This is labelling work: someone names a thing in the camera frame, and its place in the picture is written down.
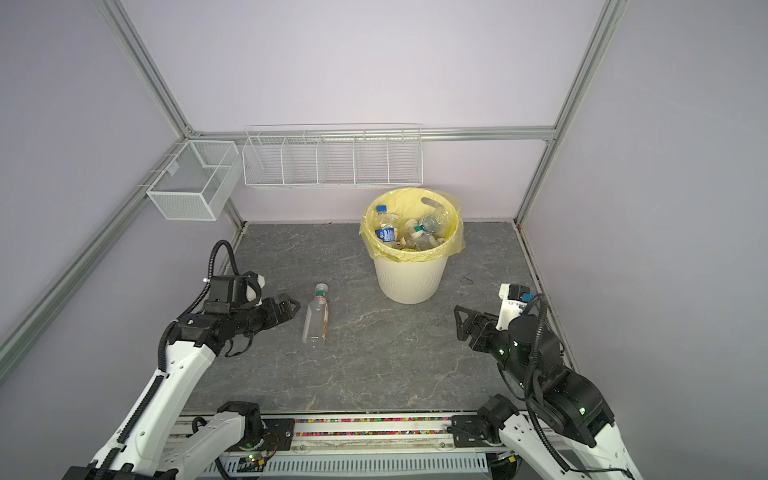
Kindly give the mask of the clear bottle red green label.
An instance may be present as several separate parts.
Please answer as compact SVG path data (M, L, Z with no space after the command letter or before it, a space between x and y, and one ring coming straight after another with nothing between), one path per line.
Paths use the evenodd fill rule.
M308 304L302 334L306 345L323 343L326 339L328 324L328 290L325 283L318 283L314 288L314 298Z

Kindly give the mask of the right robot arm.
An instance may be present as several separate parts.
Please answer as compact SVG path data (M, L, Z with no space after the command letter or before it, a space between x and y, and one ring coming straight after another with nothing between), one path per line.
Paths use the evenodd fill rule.
M491 355L522 387L519 410L495 396L478 413L496 440L546 479L639 479L600 390L565 363L543 305L525 307L503 330L497 315L454 308L457 337Z

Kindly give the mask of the clear bottle blue label cap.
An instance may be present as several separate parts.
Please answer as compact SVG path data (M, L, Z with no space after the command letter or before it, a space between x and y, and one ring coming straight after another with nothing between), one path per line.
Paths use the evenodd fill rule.
M383 204L377 205L375 211L376 228L374 229L374 232L376 237L381 243L394 246L398 240L399 217Z

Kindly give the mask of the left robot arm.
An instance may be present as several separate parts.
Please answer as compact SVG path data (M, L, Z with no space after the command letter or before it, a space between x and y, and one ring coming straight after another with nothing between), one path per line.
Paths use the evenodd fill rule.
M240 272L231 243L212 247L205 285L163 330L157 367L116 432L85 466L67 479L195 479L231 447L255 450L270 434L258 404L228 401L182 445L167 440L205 371L218 356L233 358L236 338L253 340L292 320L300 303L285 293L266 297L263 276Z

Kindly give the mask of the clear bottle green neck label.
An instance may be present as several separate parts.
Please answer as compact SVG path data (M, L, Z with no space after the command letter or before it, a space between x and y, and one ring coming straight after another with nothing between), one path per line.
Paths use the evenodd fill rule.
M415 219L410 219L405 223L404 238L406 247L415 251L431 250L444 243L443 238L436 237L430 231L425 230Z

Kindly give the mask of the blue label bottle white cap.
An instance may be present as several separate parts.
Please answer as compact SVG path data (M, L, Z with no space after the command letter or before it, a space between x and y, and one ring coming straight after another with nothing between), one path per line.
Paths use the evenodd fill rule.
M444 209L434 209L419 220L422 229L434 237L445 234L450 223L450 214Z

